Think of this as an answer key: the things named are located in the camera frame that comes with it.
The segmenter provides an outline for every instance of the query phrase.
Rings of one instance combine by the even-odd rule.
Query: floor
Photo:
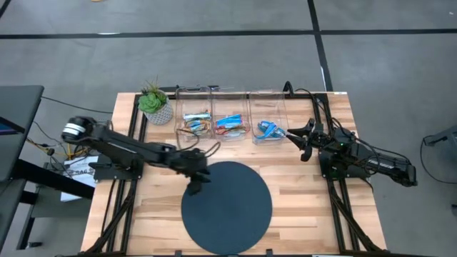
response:
[[[112,110],[118,92],[138,91],[145,80],[156,76],[162,86],[280,89],[289,80],[295,88],[347,91],[360,137],[407,155],[417,168],[419,186],[415,188],[404,188],[382,175],[372,179],[388,248],[397,253],[454,256],[457,218],[451,204],[457,203],[457,185],[427,176],[419,147],[424,136],[447,129],[457,120],[457,31],[428,34],[427,30],[457,28],[457,2],[310,2],[315,4],[318,24],[306,0],[0,0],[0,6],[7,4],[0,9],[5,11],[3,15],[0,11],[0,85],[41,84],[45,96],[107,111]],[[318,47],[320,34],[306,32],[288,36],[142,34],[311,31],[316,25],[322,31],[346,32],[322,33]],[[132,35],[87,36],[93,33]],[[34,35],[29,39],[8,36],[21,34]],[[37,39],[37,34],[79,36]],[[80,114],[109,119],[43,100],[36,121],[48,135],[58,138],[67,119]],[[35,126],[30,137],[47,142]],[[436,177],[457,181],[456,155],[441,143],[424,149],[424,162]],[[30,146],[21,157],[38,165],[47,161]],[[27,206],[20,205],[1,256],[78,252],[86,216],[39,219],[31,239],[44,245],[15,251],[26,212]]]

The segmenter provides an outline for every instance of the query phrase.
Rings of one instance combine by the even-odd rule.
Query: wooden table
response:
[[[112,119],[119,133],[128,132],[134,97],[134,93],[117,96]],[[328,100],[332,116],[344,127],[355,131],[348,95],[328,93]],[[313,117],[308,99],[286,100],[286,109],[290,128],[302,127]],[[139,136],[141,117],[139,112],[135,138]],[[176,144],[174,126],[174,119],[164,126],[148,124],[145,141]],[[205,149],[209,145],[202,143],[199,148]],[[250,166],[260,173],[271,192],[273,216],[270,226],[263,238],[245,254],[265,254],[268,248],[272,248],[275,254],[338,253],[327,185],[321,177],[316,153],[313,152],[308,162],[301,162],[301,152],[289,141],[276,146],[256,146],[249,137],[244,141],[222,143],[221,149],[209,159],[209,163],[230,160]],[[346,181],[354,218],[376,245],[385,248],[370,187],[357,178]],[[175,250],[182,250],[183,254],[210,254],[191,240],[181,219],[181,197],[187,183],[188,179],[166,168],[145,167],[136,190],[129,255],[174,255]],[[92,246],[100,235],[110,186],[111,181],[102,181],[96,186],[82,251]],[[114,201],[111,201],[108,221],[113,205]],[[346,221],[343,217],[341,220],[346,248],[350,249]],[[123,223],[121,221],[118,226],[114,250],[120,247]]]

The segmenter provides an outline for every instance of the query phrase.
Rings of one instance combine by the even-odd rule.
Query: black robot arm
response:
[[[93,118],[77,116],[69,119],[61,135],[67,143],[88,146],[109,157],[117,168],[128,171],[142,160],[151,166],[169,168],[191,178],[190,193],[198,193],[201,183],[210,182],[205,152],[194,149],[178,150],[167,143],[143,143],[112,131]]]
[[[323,129],[315,128],[314,124],[314,120],[310,119],[303,128],[288,130],[293,135],[287,135],[287,138],[304,151],[302,161],[309,160],[312,148],[317,148],[330,158],[335,178],[347,175],[366,178],[381,173],[402,186],[417,186],[416,168],[407,158],[380,153],[359,143],[355,134],[345,128],[338,127],[327,134]]]

